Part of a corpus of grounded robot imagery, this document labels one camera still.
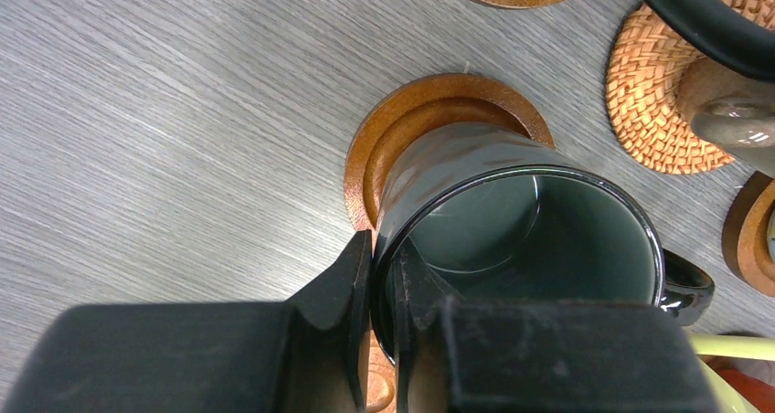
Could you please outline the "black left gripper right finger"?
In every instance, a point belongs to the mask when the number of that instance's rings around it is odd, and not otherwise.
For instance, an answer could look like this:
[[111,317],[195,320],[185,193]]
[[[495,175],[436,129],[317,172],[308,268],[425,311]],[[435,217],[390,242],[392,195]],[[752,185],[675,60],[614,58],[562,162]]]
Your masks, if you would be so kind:
[[715,293],[704,271],[666,256],[657,307],[463,300],[414,248],[391,264],[401,412],[714,412],[686,340]]

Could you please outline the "black small cup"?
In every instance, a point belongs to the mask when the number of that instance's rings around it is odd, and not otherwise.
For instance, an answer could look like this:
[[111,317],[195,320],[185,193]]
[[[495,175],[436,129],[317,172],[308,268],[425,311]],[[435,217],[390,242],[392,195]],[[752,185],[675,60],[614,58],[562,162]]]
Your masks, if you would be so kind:
[[701,58],[680,79],[676,109],[700,139],[774,176],[772,83]]

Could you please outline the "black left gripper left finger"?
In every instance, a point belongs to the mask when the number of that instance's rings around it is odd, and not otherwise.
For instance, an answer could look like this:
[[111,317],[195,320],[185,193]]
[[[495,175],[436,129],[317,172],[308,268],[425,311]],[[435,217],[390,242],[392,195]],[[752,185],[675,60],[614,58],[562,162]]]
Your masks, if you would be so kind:
[[45,331],[7,412],[362,412],[369,231],[283,302],[90,304]]

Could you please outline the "woven rattan coaster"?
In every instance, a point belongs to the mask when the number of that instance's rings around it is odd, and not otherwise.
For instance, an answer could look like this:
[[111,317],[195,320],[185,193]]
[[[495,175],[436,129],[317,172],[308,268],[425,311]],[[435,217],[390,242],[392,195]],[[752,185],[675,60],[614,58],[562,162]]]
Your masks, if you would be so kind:
[[[774,0],[722,1],[774,34]],[[610,123],[623,149],[648,169],[689,175],[738,159],[696,136],[676,109],[680,79],[701,58],[710,57],[674,32],[644,1],[615,38],[606,77]]]

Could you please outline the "pale yellow green mug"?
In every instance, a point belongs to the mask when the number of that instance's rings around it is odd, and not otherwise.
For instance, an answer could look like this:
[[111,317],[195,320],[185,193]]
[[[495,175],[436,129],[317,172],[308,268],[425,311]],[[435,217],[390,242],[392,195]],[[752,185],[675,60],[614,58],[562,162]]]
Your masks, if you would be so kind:
[[774,410],[774,340],[750,333],[688,335],[721,412]]

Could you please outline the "black floral mug red inside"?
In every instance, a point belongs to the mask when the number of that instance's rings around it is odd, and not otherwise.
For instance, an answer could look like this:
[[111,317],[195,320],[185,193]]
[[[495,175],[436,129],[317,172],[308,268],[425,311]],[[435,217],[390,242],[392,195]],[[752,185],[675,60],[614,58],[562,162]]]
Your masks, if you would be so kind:
[[722,0],[643,0],[674,32],[721,65],[774,81],[774,34]]

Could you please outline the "dark green mug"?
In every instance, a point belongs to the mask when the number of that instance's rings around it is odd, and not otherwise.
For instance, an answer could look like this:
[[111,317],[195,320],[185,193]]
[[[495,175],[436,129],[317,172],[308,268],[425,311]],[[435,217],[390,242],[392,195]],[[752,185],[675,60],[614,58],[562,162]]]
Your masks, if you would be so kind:
[[457,122],[422,134],[379,194],[371,318],[395,360],[396,292],[422,292],[421,316],[446,295],[631,302],[696,323],[716,285],[664,249],[623,188],[503,127]]

